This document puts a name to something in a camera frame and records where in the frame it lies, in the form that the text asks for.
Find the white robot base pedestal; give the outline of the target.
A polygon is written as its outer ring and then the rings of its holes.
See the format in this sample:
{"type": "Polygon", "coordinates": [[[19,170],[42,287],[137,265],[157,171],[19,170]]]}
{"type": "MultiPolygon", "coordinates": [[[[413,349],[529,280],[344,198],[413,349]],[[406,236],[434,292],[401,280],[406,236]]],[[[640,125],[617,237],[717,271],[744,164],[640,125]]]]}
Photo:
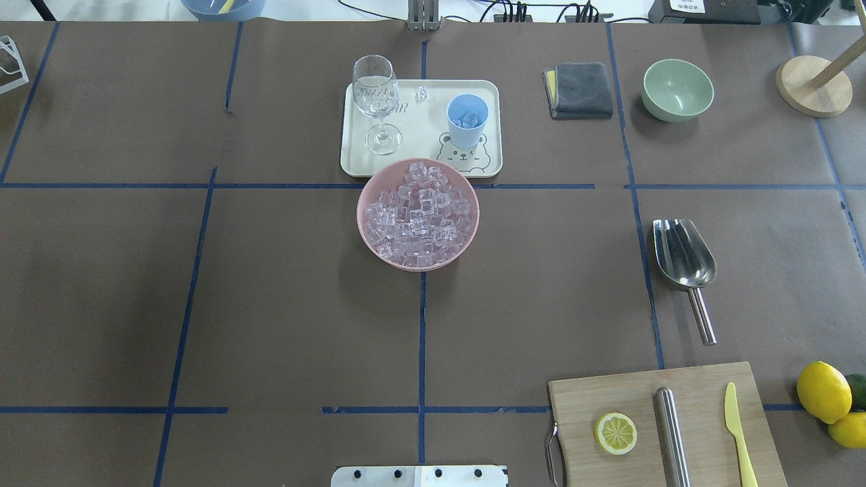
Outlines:
{"type": "Polygon", "coordinates": [[[507,468],[498,465],[344,466],[331,486],[508,486],[507,468]]]}

